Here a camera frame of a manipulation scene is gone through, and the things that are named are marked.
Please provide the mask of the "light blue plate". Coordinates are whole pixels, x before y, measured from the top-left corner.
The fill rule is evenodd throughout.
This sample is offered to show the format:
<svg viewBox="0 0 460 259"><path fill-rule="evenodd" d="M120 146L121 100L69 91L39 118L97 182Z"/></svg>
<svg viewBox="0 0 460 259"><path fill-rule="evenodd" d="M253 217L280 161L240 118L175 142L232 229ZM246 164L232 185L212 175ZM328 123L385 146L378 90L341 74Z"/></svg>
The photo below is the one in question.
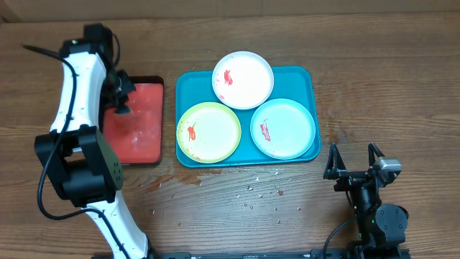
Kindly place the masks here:
<svg viewBox="0 0 460 259"><path fill-rule="evenodd" d="M252 140L265 155L299 158L312 146L317 133L311 113L291 99L273 99L254 112L249 126Z"/></svg>

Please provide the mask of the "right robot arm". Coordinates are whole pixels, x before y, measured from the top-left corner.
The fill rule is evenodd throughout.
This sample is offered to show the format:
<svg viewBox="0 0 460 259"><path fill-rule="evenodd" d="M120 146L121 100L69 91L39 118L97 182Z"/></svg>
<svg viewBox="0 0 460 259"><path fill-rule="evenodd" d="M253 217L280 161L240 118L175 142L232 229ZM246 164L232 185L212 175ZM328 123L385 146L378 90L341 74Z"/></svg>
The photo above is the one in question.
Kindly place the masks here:
<svg viewBox="0 0 460 259"><path fill-rule="evenodd" d="M402 250L409 214L402 206L384 204L380 189L393 183L401 173L397 158L384 155L373 143L368 145L369 167L365 171L348 171L336 144L331 144L323 177L335 180L335 192L344 192L354 217L339 225L326 238L321 258L409 258ZM355 222L359 240L343 249L329 250L328 245L340 230Z"/></svg>

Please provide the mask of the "white plate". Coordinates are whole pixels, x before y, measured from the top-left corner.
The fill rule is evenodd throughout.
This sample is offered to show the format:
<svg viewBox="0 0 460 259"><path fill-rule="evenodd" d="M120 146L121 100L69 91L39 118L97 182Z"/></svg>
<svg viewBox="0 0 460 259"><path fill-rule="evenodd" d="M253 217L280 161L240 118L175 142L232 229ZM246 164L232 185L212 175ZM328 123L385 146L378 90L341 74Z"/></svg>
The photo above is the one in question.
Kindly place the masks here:
<svg viewBox="0 0 460 259"><path fill-rule="evenodd" d="M253 109L270 97L274 73L260 55L237 51L217 62L211 83L216 97L225 105L233 109Z"/></svg>

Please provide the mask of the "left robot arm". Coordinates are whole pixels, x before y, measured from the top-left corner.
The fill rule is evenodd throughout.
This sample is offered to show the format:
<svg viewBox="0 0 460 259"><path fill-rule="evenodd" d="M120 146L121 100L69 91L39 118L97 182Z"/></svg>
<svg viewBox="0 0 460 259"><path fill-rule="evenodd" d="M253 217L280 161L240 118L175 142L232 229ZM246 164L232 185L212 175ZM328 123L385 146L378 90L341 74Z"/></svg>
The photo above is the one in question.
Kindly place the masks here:
<svg viewBox="0 0 460 259"><path fill-rule="evenodd" d="M117 36L102 24L87 24L80 39L66 40L58 52L28 46L63 64L63 88L50 131L34 149L43 172L37 205L49 219L87 214L112 249L112 258L157 258L149 238L135 223L122 195L121 162L100 126L104 110L127 113L134 84L117 70Z"/></svg>

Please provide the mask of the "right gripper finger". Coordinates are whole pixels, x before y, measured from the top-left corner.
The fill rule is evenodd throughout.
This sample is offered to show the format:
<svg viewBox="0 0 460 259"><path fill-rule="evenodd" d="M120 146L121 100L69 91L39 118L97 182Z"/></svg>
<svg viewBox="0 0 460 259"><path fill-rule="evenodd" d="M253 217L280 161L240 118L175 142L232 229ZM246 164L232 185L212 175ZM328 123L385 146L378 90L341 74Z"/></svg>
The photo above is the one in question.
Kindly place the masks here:
<svg viewBox="0 0 460 259"><path fill-rule="evenodd" d="M329 149L328 162L323 174L323 178L327 180L337 180L344 178L346 173L346 166L342 160L339 149L335 142L333 142Z"/></svg>
<svg viewBox="0 0 460 259"><path fill-rule="evenodd" d="M384 157L385 155L380 151L380 149L373 143L368 144L368 158L369 166L373 166L378 158Z"/></svg>

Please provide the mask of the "dark green sponge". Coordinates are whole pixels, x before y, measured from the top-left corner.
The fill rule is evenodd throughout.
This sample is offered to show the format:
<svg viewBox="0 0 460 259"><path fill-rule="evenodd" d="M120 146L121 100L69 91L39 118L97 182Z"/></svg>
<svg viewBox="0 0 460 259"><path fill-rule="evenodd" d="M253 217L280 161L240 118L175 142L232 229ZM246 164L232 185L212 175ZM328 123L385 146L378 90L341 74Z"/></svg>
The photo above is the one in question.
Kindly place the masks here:
<svg viewBox="0 0 460 259"><path fill-rule="evenodd" d="M115 114L120 114L120 115L129 114L130 112L131 112L131 109L126 104L120 104L114 110Z"/></svg>

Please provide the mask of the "green rimmed plate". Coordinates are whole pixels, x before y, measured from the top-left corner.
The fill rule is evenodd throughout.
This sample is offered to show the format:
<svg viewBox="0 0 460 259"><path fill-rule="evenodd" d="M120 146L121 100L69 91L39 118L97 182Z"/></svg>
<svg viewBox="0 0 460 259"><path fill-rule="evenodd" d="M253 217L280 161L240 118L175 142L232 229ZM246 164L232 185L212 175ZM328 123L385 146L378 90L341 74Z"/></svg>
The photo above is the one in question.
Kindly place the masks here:
<svg viewBox="0 0 460 259"><path fill-rule="evenodd" d="M242 126L236 114L216 102L203 102L189 108L179 119L176 139L187 158L198 163L227 159L238 147Z"/></svg>

